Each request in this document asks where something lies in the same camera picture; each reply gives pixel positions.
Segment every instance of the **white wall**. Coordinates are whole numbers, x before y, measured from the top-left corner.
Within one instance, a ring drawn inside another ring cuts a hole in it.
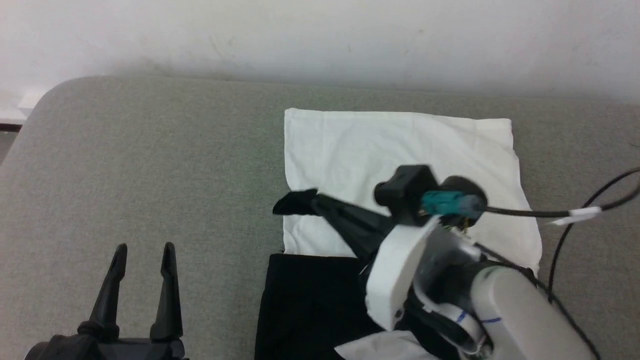
[[[638,0],[0,0],[0,11],[0,109],[95,74],[640,102]]]

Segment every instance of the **gray fabric surface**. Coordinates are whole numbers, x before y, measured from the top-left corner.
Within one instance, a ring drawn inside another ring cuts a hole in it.
[[[270,214],[287,191],[290,107],[510,118],[534,209],[578,207],[640,161],[640,108],[629,105],[178,78],[70,81],[38,103],[0,167],[0,358],[74,333],[121,242],[129,245],[121,335],[146,336],[166,241],[177,248],[188,355],[252,358],[268,256],[282,248],[282,219]],[[637,358],[639,218],[637,201],[579,224],[559,263],[557,293],[604,359]],[[561,233],[545,223],[543,278]]]

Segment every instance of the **cable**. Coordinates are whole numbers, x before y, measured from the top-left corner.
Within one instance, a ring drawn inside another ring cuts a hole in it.
[[[624,174],[619,175],[618,177],[616,177],[615,179],[610,181],[607,185],[605,185],[601,190],[599,190],[597,194],[600,195],[604,190],[609,188],[611,185],[617,183],[618,181],[624,179],[625,177],[627,177],[627,176],[629,176],[631,174],[635,174],[636,172],[640,172],[640,167],[633,168],[633,169],[625,172]],[[626,194],[625,196],[621,197],[620,199],[618,199],[616,201],[612,201],[612,202],[610,202],[608,204],[600,205],[600,209],[602,209],[602,211],[615,209],[618,206],[626,204],[627,202],[635,199],[638,195],[640,195],[640,181],[638,181],[638,184],[637,184],[636,188],[634,188],[630,193]],[[488,213],[496,213],[496,214],[501,214],[501,215],[511,215],[511,216],[514,216],[514,217],[563,218],[563,217],[570,217],[571,216],[571,213],[570,213],[569,210],[564,210],[564,211],[529,211],[529,210],[512,210],[512,209],[494,208],[492,206],[487,206],[484,210],[486,212],[488,212]]]
[[[587,200],[584,205],[582,205],[583,208],[586,208],[587,206],[591,205],[592,202],[594,202],[602,193],[604,193],[607,189],[609,189],[610,187],[612,187],[614,184],[618,183],[619,181],[621,181],[622,179],[626,178],[629,175],[633,175],[635,173],[640,172],[640,168],[633,168],[627,172],[624,172],[618,176],[616,176],[614,179],[612,179],[611,181],[609,181],[608,183],[606,183],[603,187],[601,187],[597,192],[595,192],[590,198],[589,200]],[[614,203],[618,203],[617,206],[624,204],[625,202],[633,199],[633,193],[630,193],[629,195],[627,195],[626,197],[621,198],[618,201],[614,201],[611,204]],[[573,228],[573,224],[569,224],[565,229],[564,232],[562,233],[562,236],[560,236],[560,240],[558,241],[558,245],[556,245],[556,251],[554,252],[554,257],[553,260],[551,261],[551,270],[549,271],[549,279],[547,281],[548,287],[549,287],[549,292],[553,291],[554,288],[554,276],[556,275],[556,265],[557,265],[557,261],[558,261],[558,257],[560,256],[560,250],[562,249],[562,246],[564,245],[564,241],[567,237],[567,235],[569,234],[569,231],[571,231],[571,229]],[[553,301],[553,298],[551,297],[551,295],[548,296],[547,299],[550,303]]]
[[[483,246],[481,244],[478,244],[478,243],[474,244],[474,246],[477,247],[478,249],[480,249],[480,251],[484,252],[485,254],[487,254],[489,256],[492,256],[492,257],[498,259],[499,261],[505,263],[509,267],[514,268],[514,269],[516,269],[518,271],[521,271],[520,270],[521,268],[518,265],[516,265],[515,263],[513,263],[510,260],[506,259],[504,256],[498,254],[497,252],[489,249],[488,247],[485,247],[485,246]],[[591,353],[595,356],[596,360],[601,360],[600,353],[599,353],[598,349],[596,348],[596,346],[593,344],[593,342],[591,342],[591,340],[589,340],[589,338],[587,337],[587,334],[584,333],[584,331],[578,326],[578,324],[575,322],[575,320],[571,317],[571,315],[569,314],[569,311],[567,311],[567,309],[564,307],[564,305],[558,299],[558,297],[555,294],[553,294],[553,292],[551,292],[551,290],[548,287],[546,287],[537,278],[533,277],[530,280],[533,281],[536,284],[537,287],[541,288],[549,297],[551,297],[551,299],[553,299],[553,301],[558,306],[558,309],[560,310],[562,315],[566,318],[566,320],[569,323],[569,325],[571,325],[573,330],[578,334],[578,336],[580,336],[580,339],[582,339],[582,341],[584,341],[584,343],[589,348],[589,351],[591,351]]]

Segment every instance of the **white towel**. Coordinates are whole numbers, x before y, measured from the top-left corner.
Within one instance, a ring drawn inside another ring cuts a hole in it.
[[[285,174],[291,190],[319,188],[337,199],[388,215],[373,189],[399,165],[431,165],[438,182],[464,176],[489,204],[530,209],[520,186],[509,119],[463,119],[419,113],[288,109]],[[542,244],[533,218],[484,214],[469,230],[479,243],[538,271]],[[284,217],[286,254],[351,256],[324,219]]]

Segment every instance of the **folded black fabric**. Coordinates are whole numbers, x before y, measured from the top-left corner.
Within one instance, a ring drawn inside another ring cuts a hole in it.
[[[342,359],[334,347],[382,331],[367,315],[362,268],[352,258],[272,255],[255,358]]]

